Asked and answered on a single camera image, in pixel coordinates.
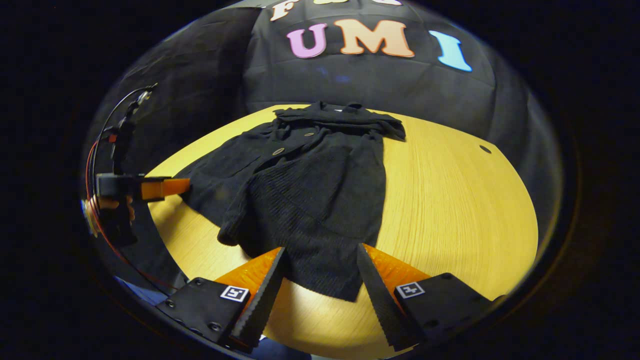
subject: red cable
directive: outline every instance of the red cable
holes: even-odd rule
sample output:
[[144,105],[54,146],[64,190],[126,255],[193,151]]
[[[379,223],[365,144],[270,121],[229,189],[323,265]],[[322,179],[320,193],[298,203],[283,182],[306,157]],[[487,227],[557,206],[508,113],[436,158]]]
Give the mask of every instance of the red cable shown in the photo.
[[[95,223],[98,225],[98,229],[100,229],[100,233],[102,233],[102,236],[104,237],[104,240],[107,241],[107,244],[109,244],[109,247],[111,248],[111,250],[113,250],[113,252],[127,265],[133,266],[133,264],[131,262],[129,262],[129,260],[127,260],[119,251],[118,249],[116,249],[111,242],[109,241],[109,239],[107,239],[107,236],[104,233],[104,230],[102,228],[102,224],[100,224],[100,219],[98,219],[98,217],[95,216],[96,212],[96,207],[95,204],[93,203],[93,197],[91,196],[91,194],[89,193],[89,160],[91,159],[91,155],[93,153],[93,150],[95,149],[95,146],[97,145],[97,142],[93,143],[93,146],[91,146],[91,149],[89,150],[89,156],[86,159],[86,169],[84,171],[84,185],[86,186],[86,198],[87,198],[87,204],[89,205],[89,207],[91,208],[91,216],[94,217],[95,219]],[[142,270],[138,270],[138,272],[140,274],[142,274],[142,276],[146,277],[147,280],[149,281],[155,281],[158,282],[164,286],[167,286],[169,288],[172,289],[176,289],[178,290],[178,288],[171,286],[169,284],[167,284],[166,282],[155,278],[152,275],[149,275],[145,272],[143,272]]]

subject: pink letter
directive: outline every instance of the pink letter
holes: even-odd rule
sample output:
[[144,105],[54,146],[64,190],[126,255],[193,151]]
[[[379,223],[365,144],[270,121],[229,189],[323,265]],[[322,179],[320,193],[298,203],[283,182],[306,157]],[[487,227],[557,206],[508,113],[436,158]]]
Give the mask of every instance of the pink letter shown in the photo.
[[295,30],[287,34],[289,41],[291,43],[291,51],[299,57],[303,59],[313,58],[322,54],[322,52],[326,49],[326,38],[324,37],[324,28],[326,28],[326,24],[317,24],[313,26],[309,26],[309,30],[314,32],[314,40],[316,41],[316,45],[311,49],[307,49],[305,47],[304,42],[302,41],[302,34],[304,34],[305,30]]
[[389,5],[396,5],[396,6],[401,6],[402,3],[400,1],[396,1],[396,0],[373,0],[377,3],[380,4],[389,4]]

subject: screw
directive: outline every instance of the screw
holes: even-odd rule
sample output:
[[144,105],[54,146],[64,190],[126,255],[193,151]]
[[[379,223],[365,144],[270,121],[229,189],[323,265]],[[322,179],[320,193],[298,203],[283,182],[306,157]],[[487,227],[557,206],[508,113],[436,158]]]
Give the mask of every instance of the screw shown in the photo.
[[220,331],[220,329],[222,329],[222,326],[220,326],[220,324],[218,324],[217,322],[210,322],[207,324],[207,326],[211,329],[211,331]]

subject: blue fabric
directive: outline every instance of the blue fabric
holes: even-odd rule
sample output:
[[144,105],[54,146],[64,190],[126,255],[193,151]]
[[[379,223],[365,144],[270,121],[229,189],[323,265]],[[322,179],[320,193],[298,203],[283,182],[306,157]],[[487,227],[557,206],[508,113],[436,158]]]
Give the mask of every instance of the blue fabric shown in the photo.
[[165,301],[167,296],[159,291],[154,291],[154,290],[148,290],[145,288],[140,288],[139,286],[133,285],[129,282],[126,282],[124,280],[122,280],[119,277],[115,277],[116,280],[120,283],[123,284],[124,286],[128,287],[129,289],[131,289],[131,291],[133,291],[139,298],[141,298],[142,300],[148,302],[149,304],[156,306],[158,304],[160,304],[161,302]]

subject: black coat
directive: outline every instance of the black coat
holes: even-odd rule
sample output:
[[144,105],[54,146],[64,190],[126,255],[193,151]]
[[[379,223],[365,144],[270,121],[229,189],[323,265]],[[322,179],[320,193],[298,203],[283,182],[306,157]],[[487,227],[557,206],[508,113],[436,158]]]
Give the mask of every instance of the black coat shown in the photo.
[[192,184],[182,198],[220,226],[220,242],[251,257],[284,246],[290,280],[355,301],[356,246],[375,246],[382,219],[382,136],[402,140],[404,127],[353,103],[275,113],[180,171]]

